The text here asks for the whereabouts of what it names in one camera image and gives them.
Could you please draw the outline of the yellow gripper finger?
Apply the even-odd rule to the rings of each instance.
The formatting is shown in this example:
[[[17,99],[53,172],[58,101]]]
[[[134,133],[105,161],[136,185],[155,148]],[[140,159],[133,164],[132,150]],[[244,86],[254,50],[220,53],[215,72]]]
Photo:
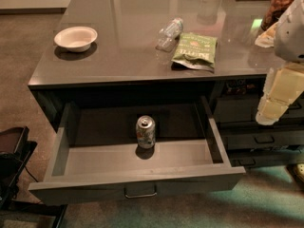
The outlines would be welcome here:
[[[290,68],[271,68],[267,74],[256,114],[261,125],[278,122],[289,106],[304,92],[304,73]]]

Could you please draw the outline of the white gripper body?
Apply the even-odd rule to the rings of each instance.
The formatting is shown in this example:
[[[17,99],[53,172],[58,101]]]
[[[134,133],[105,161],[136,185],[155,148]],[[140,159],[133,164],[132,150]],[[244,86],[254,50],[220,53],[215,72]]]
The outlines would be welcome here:
[[[304,72],[304,63],[299,62],[284,62],[283,65],[279,68],[280,70],[289,69],[297,72]]]

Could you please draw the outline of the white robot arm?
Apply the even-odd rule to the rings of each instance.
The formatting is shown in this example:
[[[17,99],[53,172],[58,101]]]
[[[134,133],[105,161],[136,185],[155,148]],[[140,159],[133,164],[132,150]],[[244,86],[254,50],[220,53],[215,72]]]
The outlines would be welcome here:
[[[285,63],[266,76],[256,114],[262,125],[276,123],[304,92],[304,0],[294,0],[279,18],[274,50]]]

